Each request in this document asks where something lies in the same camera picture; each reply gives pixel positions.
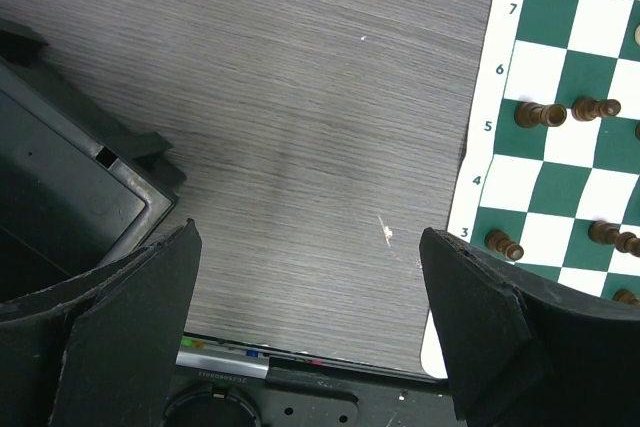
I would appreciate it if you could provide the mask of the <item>green white chess board mat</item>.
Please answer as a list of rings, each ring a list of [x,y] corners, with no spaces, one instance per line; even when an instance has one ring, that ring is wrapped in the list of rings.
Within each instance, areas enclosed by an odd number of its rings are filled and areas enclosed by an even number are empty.
[[[639,293],[639,0],[492,0],[447,230],[575,290]]]

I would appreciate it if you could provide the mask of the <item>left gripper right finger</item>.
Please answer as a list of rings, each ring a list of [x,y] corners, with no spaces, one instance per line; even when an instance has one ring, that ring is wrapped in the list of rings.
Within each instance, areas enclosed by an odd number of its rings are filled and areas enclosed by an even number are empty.
[[[635,426],[639,301],[594,297],[426,229],[420,256],[458,419]]]

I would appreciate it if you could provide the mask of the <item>black left arm base housing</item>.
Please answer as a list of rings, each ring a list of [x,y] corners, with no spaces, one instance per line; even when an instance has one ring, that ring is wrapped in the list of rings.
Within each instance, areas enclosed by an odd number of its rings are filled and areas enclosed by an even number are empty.
[[[136,133],[65,79],[31,28],[1,23],[1,298],[136,249],[178,202],[170,142]]]

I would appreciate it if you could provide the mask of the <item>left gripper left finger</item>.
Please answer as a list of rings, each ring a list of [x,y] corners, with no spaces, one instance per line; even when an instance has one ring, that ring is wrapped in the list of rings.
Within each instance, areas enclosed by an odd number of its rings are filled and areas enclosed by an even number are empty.
[[[160,425],[201,250],[189,219],[109,264],[2,301],[2,425]]]

